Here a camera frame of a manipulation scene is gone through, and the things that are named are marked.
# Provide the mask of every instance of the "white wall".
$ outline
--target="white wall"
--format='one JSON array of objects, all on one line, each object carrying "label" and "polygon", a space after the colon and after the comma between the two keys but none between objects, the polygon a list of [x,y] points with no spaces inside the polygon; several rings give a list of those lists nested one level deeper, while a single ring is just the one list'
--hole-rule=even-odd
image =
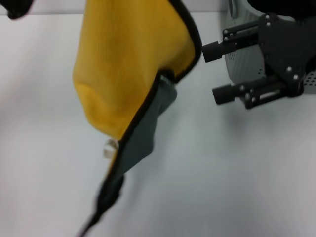
[{"label": "white wall", "polygon": [[[227,0],[183,0],[192,12],[208,12],[226,10]],[[33,14],[71,14],[82,13],[85,0],[36,0]]]},{"label": "white wall", "polygon": [[[194,14],[204,44],[220,15]],[[73,237],[109,162],[72,85],[81,15],[0,17],[0,236]],[[198,66],[155,151],[91,237],[315,237],[316,98],[215,105],[224,60]]]}]

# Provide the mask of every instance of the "white background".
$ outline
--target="white background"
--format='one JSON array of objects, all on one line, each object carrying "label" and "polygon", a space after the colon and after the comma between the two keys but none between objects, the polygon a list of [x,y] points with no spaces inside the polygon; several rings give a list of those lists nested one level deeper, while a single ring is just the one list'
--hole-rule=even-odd
[{"label": "white background", "polygon": [[[86,0],[36,0],[34,14],[72,14],[83,13]],[[227,0],[183,0],[190,11],[208,12],[226,10]]]},{"label": "white background", "polygon": [[[203,44],[221,15],[195,13]],[[72,84],[81,15],[0,17],[0,236],[74,237],[108,167]],[[197,67],[91,237],[315,237],[316,98],[218,107]]]}]

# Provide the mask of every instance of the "yellow cloth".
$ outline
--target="yellow cloth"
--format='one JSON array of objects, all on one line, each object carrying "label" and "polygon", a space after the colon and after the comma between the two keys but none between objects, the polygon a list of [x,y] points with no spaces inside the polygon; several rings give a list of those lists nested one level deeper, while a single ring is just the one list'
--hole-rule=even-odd
[{"label": "yellow cloth", "polygon": [[168,0],[87,0],[74,69],[87,119],[120,140],[156,73],[177,76],[194,58],[188,29]]}]

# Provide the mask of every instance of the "gray fabric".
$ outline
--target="gray fabric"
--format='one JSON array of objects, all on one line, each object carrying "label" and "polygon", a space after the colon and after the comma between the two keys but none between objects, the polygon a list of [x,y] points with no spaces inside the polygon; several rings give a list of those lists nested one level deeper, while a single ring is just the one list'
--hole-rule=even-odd
[{"label": "gray fabric", "polygon": [[152,104],[125,145],[113,177],[114,182],[153,151],[157,119],[176,98],[174,86],[162,77]]}]

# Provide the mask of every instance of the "black object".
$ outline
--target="black object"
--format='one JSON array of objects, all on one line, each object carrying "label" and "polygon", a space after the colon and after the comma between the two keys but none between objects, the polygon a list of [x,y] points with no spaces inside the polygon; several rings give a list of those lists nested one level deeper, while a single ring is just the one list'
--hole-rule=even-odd
[{"label": "black object", "polygon": [[303,80],[316,66],[316,17],[296,22],[266,14],[258,21],[225,29],[223,43],[202,48],[210,62],[236,50],[259,45],[266,76],[252,82],[227,85],[213,90],[218,105],[240,97],[247,109],[282,97],[303,94]]},{"label": "black object", "polygon": [[18,19],[28,13],[33,0],[0,0],[2,5],[8,11],[10,19]]}]

